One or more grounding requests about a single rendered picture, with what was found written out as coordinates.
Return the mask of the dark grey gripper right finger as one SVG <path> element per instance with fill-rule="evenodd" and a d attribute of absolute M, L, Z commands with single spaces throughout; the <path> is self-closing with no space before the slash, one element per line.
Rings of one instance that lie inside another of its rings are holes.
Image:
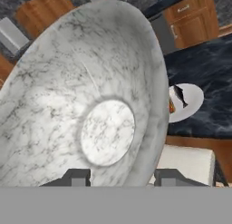
<path fill-rule="evenodd" d="M 157 187 L 206 187 L 206 184 L 186 178 L 177 169 L 156 169 L 154 177 L 154 185 Z"/>

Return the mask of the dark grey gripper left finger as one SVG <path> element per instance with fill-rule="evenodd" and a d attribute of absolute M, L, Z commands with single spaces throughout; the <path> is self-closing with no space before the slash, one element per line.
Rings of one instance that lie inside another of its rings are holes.
<path fill-rule="evenodd" d="M 90 187 L 91 182 L 90 169 L 69 169 L 64 175 L 56 180 L 49 181 L 44 184 L 48 187 Z"/>

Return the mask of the white marble bowl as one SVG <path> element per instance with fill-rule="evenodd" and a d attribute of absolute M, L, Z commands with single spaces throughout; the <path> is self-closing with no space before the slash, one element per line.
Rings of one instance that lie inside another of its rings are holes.
<path fill-rule="evenodd" d="M 37 187 L 71 169 L 94 186 L 144 186 L 169 123 L 160 44 L 135 6 L 73 9 L 27 49 L 0 89 L 0 187 Z"/>

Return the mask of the orange cooked food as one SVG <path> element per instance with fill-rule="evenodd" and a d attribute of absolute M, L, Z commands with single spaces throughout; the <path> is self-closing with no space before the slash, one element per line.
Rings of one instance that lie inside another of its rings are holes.
<path fill-rule="evenodd" d="M 169 98 L 169 113 L 174 113 L 176 111 L 175 105 L 171 98 Z"/>

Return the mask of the white round plate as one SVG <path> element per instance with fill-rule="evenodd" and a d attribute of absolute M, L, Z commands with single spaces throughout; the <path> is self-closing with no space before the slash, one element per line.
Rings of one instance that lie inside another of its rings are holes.
<path fill-rule="evenodd" d="M 174 86 L 169 88 L 169 97 L 174 106 L 174 112 L 169 115 L 169 122 L 180 122 L 186 120 L 196 113 L 204 102 L 204 93 L 201 88 L 192 83 L 179 83 L 178 87 L 182 90 L 184 102 L 177 96 Z"/>

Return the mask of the dark cooked fish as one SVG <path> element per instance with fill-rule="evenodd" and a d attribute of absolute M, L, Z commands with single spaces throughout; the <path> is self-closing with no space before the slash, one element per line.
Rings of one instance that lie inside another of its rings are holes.
<path fill-rule="evenodd" d="M 188 104 L 184 100 L 183 90 L 179 88 L 177 85 L 174 85 L 173 89 L 174 89 L 176 96 L 182 101 L 183 107 L 187 107 Z"/>

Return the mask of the grey dishwasher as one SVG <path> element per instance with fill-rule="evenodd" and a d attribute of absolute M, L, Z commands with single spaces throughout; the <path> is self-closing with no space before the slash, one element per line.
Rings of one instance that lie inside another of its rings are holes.
<path fill-rule="evenodd" d="M 159 40 L 160 48 L 164 55 L 177 51 L 174 37 L 170 32 L 169 25 L 162 13 L 159 13 L 150 19 L 152 28 Z"/>

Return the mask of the grey stool backrest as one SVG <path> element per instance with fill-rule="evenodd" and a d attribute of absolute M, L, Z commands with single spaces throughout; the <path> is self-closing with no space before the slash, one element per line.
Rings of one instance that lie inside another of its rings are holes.
<path fill-rule="evenodd" d="M 16 55 L 28 43 L 29 39 L 11 22 L 8 17 L 0 20 L 0 42 Z"/>

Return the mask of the wooden cabinet run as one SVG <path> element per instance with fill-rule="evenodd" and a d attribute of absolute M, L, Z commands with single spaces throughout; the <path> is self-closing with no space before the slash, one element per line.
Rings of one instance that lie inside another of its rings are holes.
<path fill-rule="evenodd" d="M 219 26 L 214 0 L 182 0 L 164 11 L 177 48 L 218 38 Z"/>

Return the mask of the wooden stool seat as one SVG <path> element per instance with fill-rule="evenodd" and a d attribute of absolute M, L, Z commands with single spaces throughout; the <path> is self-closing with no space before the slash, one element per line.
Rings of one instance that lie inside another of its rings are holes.
<path fill-rule="evenodd" d="M 34 39 L 73 9 L 71 0 L 30 0 L 17 8 L 15 18 Z"/>

